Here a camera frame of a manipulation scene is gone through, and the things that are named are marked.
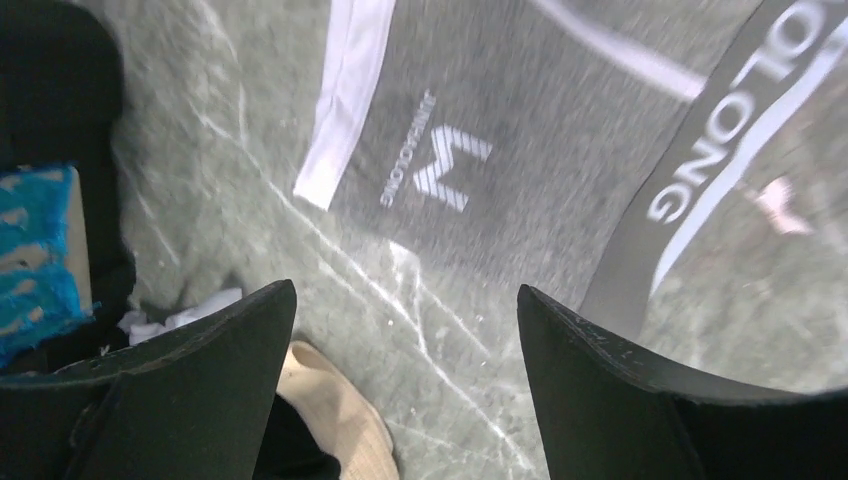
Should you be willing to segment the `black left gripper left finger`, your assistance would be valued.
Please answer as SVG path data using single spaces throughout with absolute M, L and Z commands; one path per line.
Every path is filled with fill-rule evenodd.
M 1 380 L 5 479 L 248 479 L 292 333 L 276 281 L 184 327 Z

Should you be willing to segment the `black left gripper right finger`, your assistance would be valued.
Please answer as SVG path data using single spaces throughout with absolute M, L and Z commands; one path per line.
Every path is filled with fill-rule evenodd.
M 843 479 L 847 393 L 799 394 L 680 364 L 538 289 L 517 295 L 554 479 Z

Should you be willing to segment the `grey boxer briefs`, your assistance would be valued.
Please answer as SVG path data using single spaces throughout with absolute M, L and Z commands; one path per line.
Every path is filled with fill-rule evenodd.
M 846 50 L 843 1 L 335 1 L 293 193 L 632 339 Z

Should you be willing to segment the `black toolbox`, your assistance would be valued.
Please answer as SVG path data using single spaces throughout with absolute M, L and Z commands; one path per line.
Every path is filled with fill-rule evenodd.
M 123 62 L 67 1 L 1 5 L 1 370 L 52 372 L 128 343 L 135 267 L 111 134 Z

